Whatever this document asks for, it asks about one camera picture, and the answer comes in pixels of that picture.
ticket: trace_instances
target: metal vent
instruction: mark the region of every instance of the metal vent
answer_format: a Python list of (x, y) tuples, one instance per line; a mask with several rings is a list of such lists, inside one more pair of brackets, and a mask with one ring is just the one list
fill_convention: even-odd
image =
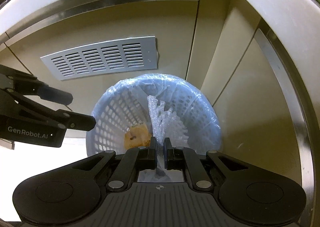
[(155, 36), (96, 42), (41, 57), (59, 80), (157, 69)]

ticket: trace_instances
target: beige wall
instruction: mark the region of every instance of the beige wall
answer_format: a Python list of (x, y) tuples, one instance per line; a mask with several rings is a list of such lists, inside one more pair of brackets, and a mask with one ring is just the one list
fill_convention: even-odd
[[(55, 23), (11, 45), (24, 65), (50, 86), (72, 93), (73, 111), (91, 114), (95, 103), (110, 86), (125, 78), (159, 72), (186, 77), (196, 19), (197, 2), (139, 2), (85, 13)], [(88, 43), (155, 35), (157, 70), (124, 72), (57, 80), (41, 56)]]
[(214, 109), (221, 126), (223, 153), (301, 184), (299, 152), (289, 110), (255, 39)]
[(4, 48), (0, 51), (0, 64), (22, 72), (28, 72), (8, 48)]
[(201, 91), (214, 104), (246, 51), (260, 15), (246, 0), (231, 0)]
[(216, 49), (230, 0), (200, 0), (186, 80), (201, 88)]

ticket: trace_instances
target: circular pad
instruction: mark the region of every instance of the circular pad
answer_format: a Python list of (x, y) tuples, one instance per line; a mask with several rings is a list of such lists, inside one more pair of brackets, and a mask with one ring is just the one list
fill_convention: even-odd
[(264, 179), (254, 179), (244, 173), (227, 178), (219, 190), (219, 201), (226, 211), (247, 224), (282, 225), (298, 220), (306, 195), (297, 183), (267, 172)]
[(19, 216), (26, 221), (63, 225), (92, 212), (100, 201), (100, 188), (86, 177), (44, 173), (20, 183), (12, 201)]
[(73, 187), (64, 182), (48, 182), (36, 190), (37, 197), (48, 203), (58, 203), (68, 199), (73, 193)]
[(247, 187), (247, 195), (258, 203), (271, 204), (279, 201), (283, 197), (282, 189), (276, 184), (268, 182), (258, 182)]

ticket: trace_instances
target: white basket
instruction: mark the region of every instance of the white basket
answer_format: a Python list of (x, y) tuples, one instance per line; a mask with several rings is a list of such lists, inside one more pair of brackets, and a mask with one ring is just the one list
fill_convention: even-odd
[(97, 124), (86, 136), (88, 156), (110, 149), (125, 153), (124, 134), (137, 123), (145, 122), (152, 132), (148, 95), (165, 101), (165, 110), (177, 112), (188, 129), (188, 145), (198, 154), (221, 148), (218, 118), (197, 88), (172, 75), (145, 74), (118, 82), (97, 102), (92, 112)]

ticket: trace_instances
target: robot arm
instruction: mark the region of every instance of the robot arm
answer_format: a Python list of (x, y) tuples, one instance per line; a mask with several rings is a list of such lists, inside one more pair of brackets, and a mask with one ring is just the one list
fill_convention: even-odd
[(21, 227), (298, 227), (300, 185), (214, 150), (198, 155), (166, 138), (165, 168), (184, 182), (138, 182), (161, 148), (152, 137), (149, 147), (106, 150), (24, 180), (12, 196)]
[(68, 128), (89, 131), (92, 116), (71, 111), (54, 111), (28, 99), (41, 99), (69, 105), (70, 93), (49, 87), (37, 77), (0, 65), (0, 137), (35, 145), (60, 147)]

